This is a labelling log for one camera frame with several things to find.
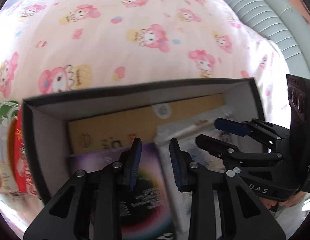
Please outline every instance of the plastic packaging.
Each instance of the plastic packaging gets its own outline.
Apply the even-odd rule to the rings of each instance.
[[[0,193],[18,191],[12,168],[14,164],[10,163],[12,158],[9,158],[7,152],[7,134],[19,109],[20,106],[15,101],[0,103]]]
[[[208,154],[208,152],[200,149],[195,144],[195,138],[199,134],[205,134],[216,139],[227,141],[237,145],[237,137],[226,132],[215,129],[214,121],[218,118],[226,118],[232,120],[232,111],[228,106],[222,106],[207,112],[203,112],[191,118],[168,123],[157,128],[155,143],[159,148],[159,156],[166,180],[167,192],[171,206],[174,208],[173,214],[178,232],[181,235],[189,230],[191,217],[191,192],[180,193],[175,185],[174,175],[169,155],[169,141],[171,138],[177,138],[182,151],[190,153],[192,159],[208,169],[216,172],[224,173],[225,167],[223,161]],[[216,232],[217,236],[221,235],[221,228],[218,207],[217,194],[215,199],[215,215],[216,215]]]

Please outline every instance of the cardboard box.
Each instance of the cardboard box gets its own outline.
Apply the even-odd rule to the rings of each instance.
[[[68,124],[70,143],[74,154],[130,147],[135,137],[149,143],[159,125],[223,105],[217,94],[77,120]]]
[[[22,108],[25,150],[36,188],[44,203],[69,178],[66,159],[72,153],[70,122],[219,94],[221,96],[217,98],[222,97],[224,103],[232,107],[235,121],[252,118],[264,120],[262,103],[253,78],[177,80],[69,91],[25,99]],[[182,108],[183,115],[183,109],[199,107],[192,102],[190,100],[189,106]],[[149,126],[142,121],[130,125],[138,125],[145,130]],[[100,127],[111,130],[112,123],[105,122]],[[267,152],[249,137],[239,139],[239,148],[247,152]]]

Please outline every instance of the finger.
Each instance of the finger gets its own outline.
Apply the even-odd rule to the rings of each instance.
[[[281,207],[282,207],[282,206],[285,206],[285,205],[287,205],[287,204],[288,204],[288,200],[287,200],[287,201],[284,201],[284,202],[279,202],[279,203],[278,203],[278,205],[281,206]]]
[[[268,202],[268,204],[272,205],[272,206],[276,206],[277,205],[277,201],[276,200],[270,200]]]

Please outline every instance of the metal rivet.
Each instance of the metal rivet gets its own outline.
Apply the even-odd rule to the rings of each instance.
[[[199,165],[198,165],[197,162],[191,162],[191,163],[190,163],[190,167],[191,167],[192,169],[196,169],[196,168],[199,167]]]
[[[234,171],[235,173],[239,174],[239,173],[240,173],[240,168],[239,168],[239,167],[235,167],[235,168],[233,169],[233,171]]]
[[[120,168],[122,166],[122,163],[121,162],[113,162],[112,166],[114,168]]]
[[[85,175],[85,171],[84,170],[78,170],[78,171],[76,171],[75,175],[77,177],[83,177]]]
[[[228,171],[226,171],[226,175],[229,176],[229,177],[234,177],[235,176],[235,172],[232,171],[232,170],[228,170]]]

